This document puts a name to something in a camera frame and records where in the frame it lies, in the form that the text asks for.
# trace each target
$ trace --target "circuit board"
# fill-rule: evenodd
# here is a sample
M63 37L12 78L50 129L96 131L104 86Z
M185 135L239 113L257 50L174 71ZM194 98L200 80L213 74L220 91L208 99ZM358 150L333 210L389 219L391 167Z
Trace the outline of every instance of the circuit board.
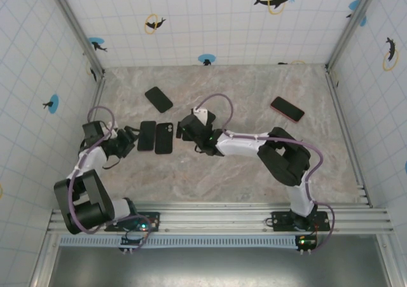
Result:
M147 217L151 224L151 232L158 232L160 227L159 212L139 212L138 214ZM105 229L105 232L147 232L148 223L144 219L129 219L121 221L116 225L110 225Z

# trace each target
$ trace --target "black bracket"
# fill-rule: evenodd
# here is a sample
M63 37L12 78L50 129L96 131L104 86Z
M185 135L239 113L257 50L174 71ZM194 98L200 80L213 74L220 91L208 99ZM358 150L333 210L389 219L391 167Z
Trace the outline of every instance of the black bracket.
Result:
M274 232L327 232L331 229L327 212L313 210L308 217L299 216L292 211L272 212L271 217Z
M159 212L139 212L140 215L147 217L151 224L151 231L158 232L160 227ZM105 228L105 232L147 232L147 223L143 219L129 219L118 222L116 225L110 225Z

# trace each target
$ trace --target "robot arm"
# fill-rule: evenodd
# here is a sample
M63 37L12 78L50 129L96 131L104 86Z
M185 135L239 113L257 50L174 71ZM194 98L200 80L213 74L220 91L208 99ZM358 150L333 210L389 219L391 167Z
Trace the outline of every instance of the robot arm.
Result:
M75 202L76 216L85 228L90 229L135 214L135 207L129 199L110 199L99 176L110 156L115 155L119 159L125 158L134 148L134 142L138 138L138 134L134 132L138 130L129 126L124 129L117 129L116 127L108 139L89 153L89 146L102 138L107 129L102 127L100 122L90 122L83 125L83 130L85 139L76 167L79 166L83 157L86 159L80 173L74 180L72 197ZM72 220L67 199L68 184L72 175L73 172L68 175L67 179L57 182L54 186L54 192L68 231L77 234L81 230Z
M291 212L296 225L300 229L307 229L311 224L311 216L317 206L307 197L305 177L310 168L309 151L298 144L276 141L253 140L248 137L277 137L292 139L284 129L275 127L271 132L262 134L231 133L227 136L221 129L212 129L206 116L206 109L193 109L184 118L180 127L197 144L200 153L210 156L243 155L260 159L273 177L287 186L291 200Z

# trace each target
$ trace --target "gray marble surface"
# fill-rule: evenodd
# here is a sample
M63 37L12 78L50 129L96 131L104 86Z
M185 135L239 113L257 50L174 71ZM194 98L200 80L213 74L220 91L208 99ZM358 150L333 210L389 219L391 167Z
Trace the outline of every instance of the gray marble surface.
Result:
M157 86L174 107L159 113L144 93ZM120 127L138 128L143 120L177 122L203 98L228 95L235 113L228 129L262 133L282 127L297 140L314 144L324 154L322 167L312 178L312 195L326 202L357 202L356 181L324 69L320 65L288 66L180 66L112 68L100 104L111 108ZM297 105L305 116L293 123L270 109L281 96ZM220 128L230 109L215 97L205 107ZM108 115L99 111L99 118ZM102 181L112 197L136 201L287 202L285 186L276 181L259 159L209 157L194 152L192 142L176 139L170 155L136 148L119 165L106 171ZM312 152L311 165L318 156Z

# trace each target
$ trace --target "black smartphone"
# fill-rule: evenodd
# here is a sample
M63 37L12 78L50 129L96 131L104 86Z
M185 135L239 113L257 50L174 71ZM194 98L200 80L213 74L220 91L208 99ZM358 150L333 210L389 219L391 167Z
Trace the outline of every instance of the black smartphone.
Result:
M159 123L156 128L155 153L169 155L172 153L172 136L174 129L172 123Z
M151 151L154 149L155 125L156 122L141 122L139 142L137 143L138 151Z
M297 108L293 104L290 104L288 101L281 97L276 97L270 105L272 109L280 112L288 119L292 120L294 123L301 120L301 117L304 116L304 111Z
M160 113L166 112L173 106L172 101L158 87L153 87L144 95Z

